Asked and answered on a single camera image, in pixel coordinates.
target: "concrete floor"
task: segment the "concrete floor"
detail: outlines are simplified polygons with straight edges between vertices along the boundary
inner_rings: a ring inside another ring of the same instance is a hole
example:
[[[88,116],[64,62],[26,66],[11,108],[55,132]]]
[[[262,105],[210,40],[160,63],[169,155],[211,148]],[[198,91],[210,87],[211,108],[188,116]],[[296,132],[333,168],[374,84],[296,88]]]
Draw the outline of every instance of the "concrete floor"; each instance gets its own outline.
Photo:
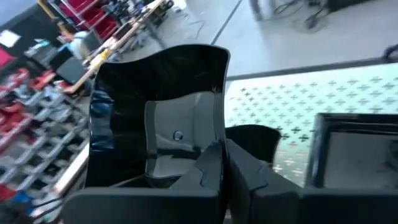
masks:
[[[170,12],[159,33],[169,46],[210,44],[237,3],[238,0],[188,0],[183,13],[190,17]],[[304,6],[288,18],[256,22],[248,1],[243,0],[215,44],[231,52],[229,77],[379,57],[388,45],[398,43],[397,8],[396,0],[351,6],[327,15],[322,21],[326,26],[309,34],[304,32],[302,21],[317,9]],[[267,15],[267,6],[263,6],[263,11]],[[188,23],[198,20],[205,21],[205,25],[196,37],[200,24]],[[158,50],[160,47],[149,39],[144,48],[125,55],[125,59],[135,60]]]

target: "black cable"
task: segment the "black cable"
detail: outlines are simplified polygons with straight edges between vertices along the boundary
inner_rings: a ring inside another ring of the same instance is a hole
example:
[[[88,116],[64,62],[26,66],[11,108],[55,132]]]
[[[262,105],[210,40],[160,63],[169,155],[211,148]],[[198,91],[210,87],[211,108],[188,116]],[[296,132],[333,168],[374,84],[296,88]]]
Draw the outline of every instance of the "black cable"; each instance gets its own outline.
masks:
[[[205,26],[205,24],[206,24],[206,21],[204,21],[203,19],[199,19],[199,20],[197,20],[197,21],[189,22],[189,20],[190,20],[190,18],[191,18],[191,15],[189,15],[189,14],[186,13],[186,12],[184,12],[184,13],[178,13],[176,16],[174,16],[175,19],[180,18],[180,17],[186,18],[186,19],[187,19],[186,22],[187,22],[187,24],[188,24],[189,26],[195,25],[195,24],[201,24],[200,27],[199,27],[199,29],[197,30],[197,34],[196,34],[196,36],[195,36],[195,38],[194,38],[195,40],[197,40],[198,37],[199,37],[200,31],[202,30],[203,26]]]
[[[41,203],[41,204],[38,204],[38,205],[34,205],[32,208],[39,208],[39,207],[42,207],[44,205],[48,205],[48,204],[53,203],[53,202],[58,202],[59,200],[63,200],[63,198],[58,197],[58,198],[55,198],[55,199],[51,199],[51,200],[48,200],[48,201],[46,201],[44,203]]]
[[[268,19],[263,19],[260,22],[266,22],[266,21],[276,21],[279,19],[285,19],[288,18],[290,16],[293,16],[294,14],[296,14],[297,12],[299,12],[299,10],[301,10],[303,8],[303,6],[305,5],[305,0],[291,0],[291,1],[284,1],[284,0],[280,0],[282,2],[284,2],[283,4],[281,4],[280,6],[276,7],[273,11],[273,16],[268,18]],[[283,14],[283,12],[285,12],[287,9],[292,8],[293,6],[298,5],[299,2],[302,2],[298,8],[296,8],[295,10],[293,10],[292,12],[288,13],[288,14]]]
[[[44,216],[48,215],[49,213],[52,213],[55,210],[57,210],[58,208],[60,208],[62,205],[63,205],[63,203],[59,203],[58,205],[56,205],[56,206],[54,206],[54,207],[42,212],[41,214],[39,214],[36,217],[34,217],[34,220],[38,220],[38,219],[43,218]]]
[[[294,6],[295,4],[299,3],[300,0],[291,0],[290,2],[285,2],[284,4],[281,4],[280,6],[276,7],[274,9],[274,14],[279,15],[282,12],[284,12],[286,9],[288,9],[290,6]]]
[[[293,21],[293,28],[303,34],[314,34],[321,29],[323,29],[327,25],[326,16],[320,16],[321,12],[326,10],[326,7],[321,7],[316,13],[308,16],[305,20],[301,21],[300,19],[296,19]]]

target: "perforated metal sheet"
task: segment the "perforated metal sheet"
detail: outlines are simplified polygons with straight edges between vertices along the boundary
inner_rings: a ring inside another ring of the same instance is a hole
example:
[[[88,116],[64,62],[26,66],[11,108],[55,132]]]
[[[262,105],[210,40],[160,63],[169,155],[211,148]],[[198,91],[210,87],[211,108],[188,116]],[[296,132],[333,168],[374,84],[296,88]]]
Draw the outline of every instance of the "perforated metal sheet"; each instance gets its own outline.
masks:
[[[225,98],[226,127],[280,130],[274,170],[303,185],[317,113],[398,113],[398,65],[238,80]]]

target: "person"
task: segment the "person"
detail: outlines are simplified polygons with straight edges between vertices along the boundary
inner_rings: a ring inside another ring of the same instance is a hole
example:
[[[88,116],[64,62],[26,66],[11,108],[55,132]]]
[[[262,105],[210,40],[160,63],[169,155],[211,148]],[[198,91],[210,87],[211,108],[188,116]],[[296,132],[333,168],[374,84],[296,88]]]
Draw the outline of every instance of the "person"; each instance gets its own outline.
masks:
[[[85,57],[90,54],[87,52],[87,49],[84,46],[83,40],[87,37],[87,31],[79,31],[74,32],[74,28],[72,26],[64,25],[65,30],[61,30],[60,33],[62,35],[62,40],[67,43],[69,51],[77,58],[78,60],[84,61]]]
[[[83,43],[83,39],[88,35],[88,32],[85,30],[75,32],[75,28],[69,24],[63,24],[63,26],[64,29],[60,30],[61,39],[67,45],[72,55],[83,63],[84,59],[90,54]],[[84,82],[84,95],[91,93],[92,85],[93,81],[91,79],[87,79]]]

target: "glossy black plastic housing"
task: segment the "glossy black plastic housing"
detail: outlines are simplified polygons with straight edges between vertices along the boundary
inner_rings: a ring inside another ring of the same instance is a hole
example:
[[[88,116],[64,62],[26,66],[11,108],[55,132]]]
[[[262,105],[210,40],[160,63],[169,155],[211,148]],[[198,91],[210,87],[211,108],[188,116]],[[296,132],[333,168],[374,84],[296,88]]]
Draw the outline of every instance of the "glossy black plastic housing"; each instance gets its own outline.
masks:
[[[228,60],[226,49],[181,45],[102,65],[91,96],[86,187],[144,173],[168,187],[210,144],[223,142]]]
[[[221,193],[223,161],[222,143],[214,142],[168,189],[137,187],[137,179],[83,189],[63,206],[63,223],[221,224],[227,203]]]
[[[229,207],[239,224],[397,223],[398,190],[302,189],[227,140]]]

